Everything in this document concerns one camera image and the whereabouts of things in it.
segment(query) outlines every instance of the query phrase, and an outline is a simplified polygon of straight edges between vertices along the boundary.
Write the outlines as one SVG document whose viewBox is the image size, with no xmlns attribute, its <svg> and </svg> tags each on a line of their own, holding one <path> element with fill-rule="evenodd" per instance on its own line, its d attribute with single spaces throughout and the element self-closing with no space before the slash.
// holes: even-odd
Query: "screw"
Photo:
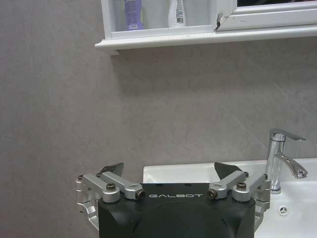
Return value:
<svg viewBox="0 0 317 238">
<path fill-rule="evenodd" d="M 211 189 L 207 192 L 207 196 L 209 197 L 210 200 L 215 200 L 218 196 L 217 191 L 214 189 Z"/>
<path fill-rule="evenodd" d="M 145 195 L 146 195 L 145 192 L 140 189 L 140 190 L 136 191 L 135 199 L 136 200 L 141 200 L 141 199 L 145 198 Z"/>
<path fill-rule="evenodd" d="M 237 183 L 237 189 L 239 189 L 239 190 L 246 190 L 246 188 L 247 188 L 247 185 L 246 185 L 245 182 L 238 182 L 238 183 Z"/>
<path fill-rule="evenodd" d="M 115 191 L 115 188 L 116 188 L 116 186 L 115 186 L 114 183 L 112 183 L 112 182 L 107 183 L 106 189 L 107 189 L 108 191 Z"/>
</svg>

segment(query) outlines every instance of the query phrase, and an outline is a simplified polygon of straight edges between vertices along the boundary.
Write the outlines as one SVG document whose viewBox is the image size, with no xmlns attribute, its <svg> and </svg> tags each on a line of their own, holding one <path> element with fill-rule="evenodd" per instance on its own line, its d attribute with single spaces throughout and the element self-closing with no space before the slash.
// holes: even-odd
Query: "silver metal bracket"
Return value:
<svg viewBox="0 0 317 238">
<path fill-rule="evenodd" d="M 211 199 L 222 199 L 227 197 L 228 191 L 237 183 L 246 178 L 244 172 L 235 171 L 218 182 L 209 184 L 209 197 Z"/>
<path fill-rule="evenodd" d="M 238 202 L 247 202 L 252 198 L 256 201 L 254 231 L 263 221 L 264 212 L 270 208 L 271 181 L 267 175 L 254 175 L 245 180 L 245 187 L 235 185 L 232 188 L 232 198 Z"/>
<path fill-rule="evenodd" d="M 234 185 L 232 188 L 233 199 L 238 202 L 249 201 L 251 199 L 251 194 L 253 194 L 264 181 L 265 175 L 261 174 L 247 178 L 244 182 L 245 187 L 239 187 L 239 184 Z"/>
<path fill-rule="evenodd" d="M 100 178 L 105 182 L 116 184 L 127 199 L 139 200 L 145 197 L 143 187 L 139 183 L 125 180 L 112 172 L 104 172 L 101 174 Z"/>
<path fill-rule="evenodd" d="M 120 199 L 120 190 L 119 188 L 114 188 L 113 190 L 107 189 L 107 183 L 102 181 L 100 178 L 92 174 L 84 175 L 82 178 L 84 184 L 91 188 L 93 191 L 98 193 L 103 201 L 106 203 L 116 202 Z"/>
<path fill-rule="evenodd" d="M 84 219 L 94 231 L 99 231 L 98 200 L 113 203 L 120 199 L 119 188 L 111 191 L 107 189 L 107 183 L 92 174 L 79 176 L 75 181 L 76 203 L 78 210 L 84 214 Z"/>
</svg>

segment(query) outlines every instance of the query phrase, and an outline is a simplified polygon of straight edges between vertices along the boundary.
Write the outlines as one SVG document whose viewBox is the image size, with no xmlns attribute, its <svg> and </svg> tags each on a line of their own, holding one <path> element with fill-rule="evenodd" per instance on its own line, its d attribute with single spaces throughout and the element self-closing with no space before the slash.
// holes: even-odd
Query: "toiletry bottle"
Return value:
<svg viewBox="0 0 317 238">
<path fill-rule="evenodd" d="M 124 0 L 127 31 L 142 30 L 142 0 Z"/>
<path fill-rule="evenodd" d="M 183 0 L 170 0 L 168 13 L 168 27 L 186 26 Z"/>
</svg>

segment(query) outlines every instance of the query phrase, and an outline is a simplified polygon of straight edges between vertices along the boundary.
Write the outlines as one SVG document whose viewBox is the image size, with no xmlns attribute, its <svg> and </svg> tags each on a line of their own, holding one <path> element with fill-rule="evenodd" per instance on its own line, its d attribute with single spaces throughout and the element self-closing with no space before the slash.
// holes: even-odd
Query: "chrome faucet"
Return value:
<svg viewBox="0 0 317 238">
<path fill-rule="evenodd" d="M 284 155 L 286 138 L 295 141 L 305 141 L 305 138 L 288 133 L 281 129 L 273 128 L 269 132 L 268 155 L 266 163 L 266 174 L 271 180 L 271 193 L 281 192 L 280 172 L 283 162 L 288 166 L 296 179 L 306 178 L 308 172 L 295 160 Z"/>
</svg>

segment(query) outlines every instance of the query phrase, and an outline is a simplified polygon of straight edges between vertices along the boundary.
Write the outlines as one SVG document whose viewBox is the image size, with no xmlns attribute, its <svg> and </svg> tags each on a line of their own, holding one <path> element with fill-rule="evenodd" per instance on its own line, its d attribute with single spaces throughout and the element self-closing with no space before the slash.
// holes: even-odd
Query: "cabinet door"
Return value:
<svg viewBox="0 0 317 238">
<path fill-rule="evenodd" d="M 220 23 L 218 31 L 310 24 L 317 24 L 317 0 L 237 7 L 226 21 Z"/>
</svg>

